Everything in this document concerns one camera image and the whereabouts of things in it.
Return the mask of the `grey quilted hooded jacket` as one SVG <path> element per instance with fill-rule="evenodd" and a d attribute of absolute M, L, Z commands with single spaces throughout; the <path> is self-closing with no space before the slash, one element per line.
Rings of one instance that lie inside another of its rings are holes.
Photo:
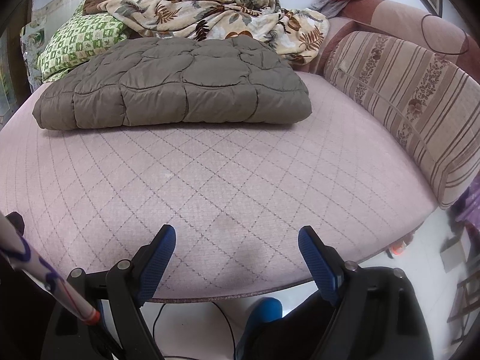
<path fill-rule="evenodd" d="M 292 125 L 312 113 L 308 88 L 263 43 L 122 41 L 46 87 L 32 114 L 70 131 L 176 123 Z"/>

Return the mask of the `orange small floor object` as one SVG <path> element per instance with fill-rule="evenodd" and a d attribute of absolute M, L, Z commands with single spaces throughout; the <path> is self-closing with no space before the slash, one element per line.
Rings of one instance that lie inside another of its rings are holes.
<path fill-rule="evenodd" d="M 409 245 L 409 241 L 407 238 L 403 238 L 395 242 L 388 249 L 390 258 L 398 258 L 406 250 L 408 245 Z"/>

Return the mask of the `blue slipper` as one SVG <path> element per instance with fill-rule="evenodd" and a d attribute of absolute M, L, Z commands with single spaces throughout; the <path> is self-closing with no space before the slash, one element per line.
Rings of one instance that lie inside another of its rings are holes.
<path fill-rule="evenodd" d="M 274 297 L 261 299 L 250 312 L 246 326 L 237 347 L 234 351 L 235 359 L 241 359 L 244 353 L 245 344 L 252 330 L 262 323 L 270 323 L 282 318 L 282 304 Z"/>

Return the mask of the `white pole with red tip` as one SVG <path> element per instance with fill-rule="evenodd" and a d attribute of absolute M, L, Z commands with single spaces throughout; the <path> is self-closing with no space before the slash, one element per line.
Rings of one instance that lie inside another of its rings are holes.
<path fill-rule="evenodd" d="M 100 313 L 91 306 L 1 214 L 1 254 L 16 270 L 27 272 L 78 320 L 94 325 Z"/>

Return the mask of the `pink quilted mattress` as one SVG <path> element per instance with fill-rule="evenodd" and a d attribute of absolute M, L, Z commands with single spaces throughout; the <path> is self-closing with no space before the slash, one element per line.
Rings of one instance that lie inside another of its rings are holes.
<path fill-rule="evenodd" d="M 370 258 L 437 208 L 422 172 L 371 114 L 303 74 L 312 114 L 290 127 L 177 124 L 47 131 L 24 103 L 1 130 L 1 210 L 61 274 L 131 258 L 164 224 L 176 248 L 155 297 L 248 297 L 308 280 L 309 225 Z"/>

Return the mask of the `striped floral back cushion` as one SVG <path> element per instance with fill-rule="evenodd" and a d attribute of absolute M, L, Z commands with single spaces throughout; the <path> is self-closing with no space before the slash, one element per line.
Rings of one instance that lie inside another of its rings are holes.
<path fill-rule="evenodd" d="M 442 208 L 479 173 L 479 83 L 410 41 L 354 31 L 331 52 L 324 77 L 399 142 Z"/>

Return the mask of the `stained glass wooden door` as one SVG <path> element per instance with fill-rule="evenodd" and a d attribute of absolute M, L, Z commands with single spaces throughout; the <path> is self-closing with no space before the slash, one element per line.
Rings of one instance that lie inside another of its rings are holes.
<path fill-rule="evenodd" d="M 1 32 L 1 128 L 31 95 L 20 32 L 32 15 L 32 0 L 22 0 Z"/>

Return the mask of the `green checked pillow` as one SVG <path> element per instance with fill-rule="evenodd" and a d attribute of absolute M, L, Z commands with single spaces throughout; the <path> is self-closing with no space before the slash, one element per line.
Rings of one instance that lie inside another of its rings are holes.
<path fill-rule="evenodd" d="M 58 80 L 78 65 L 129 38 L 130 28 L 109 13 L 84 15 L 84 2 L 57 29 L 38 56 L 43 82 Z"/>

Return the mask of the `floral pillow by window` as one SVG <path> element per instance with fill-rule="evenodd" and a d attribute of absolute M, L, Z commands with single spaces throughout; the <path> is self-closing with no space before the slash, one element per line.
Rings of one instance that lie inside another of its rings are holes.
<path fill-rule="evenodd" d="M 22 27 L 19 33 L 20 49 L 32 93 L 42 85 L 38 57 L 46 46 L 46 23 L 45 18 L 33 20 Z"/>

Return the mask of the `pink brown headboard cushion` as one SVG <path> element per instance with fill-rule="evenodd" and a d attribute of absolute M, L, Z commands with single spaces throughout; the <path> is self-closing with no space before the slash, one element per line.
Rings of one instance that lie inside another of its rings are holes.
<path fill-rule="evenodd" d="M 410 41 L 445 57 L 479 80 L 479 45 L 463 29 L 423 10 L 390 0 L 349 2 L 329 20 L 329 32 L 312 62 L 293 69 L 322 75 L 330 53 L 349 33 L 380 33 Z"/>

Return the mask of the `leaf print blanket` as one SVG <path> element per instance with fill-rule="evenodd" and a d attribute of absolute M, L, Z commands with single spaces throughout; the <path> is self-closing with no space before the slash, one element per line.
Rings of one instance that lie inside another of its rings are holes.
<path fill-rule="evenodd" d="M 279 0 L 85 0 L 83 12 L 107 13 L 144 38 L 248 36 L 294 65 L 312 62 L 329 32 L 324 15 Z"/>

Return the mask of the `grey cloth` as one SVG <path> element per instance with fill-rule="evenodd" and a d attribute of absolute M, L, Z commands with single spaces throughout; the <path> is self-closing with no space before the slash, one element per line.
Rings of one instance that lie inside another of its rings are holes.
<path fill-rule="evenodd" d="M 311 9 L 331 19 L 338 16 L 349 2 L 350 0 L 319 0 L 311 5 Z"/>

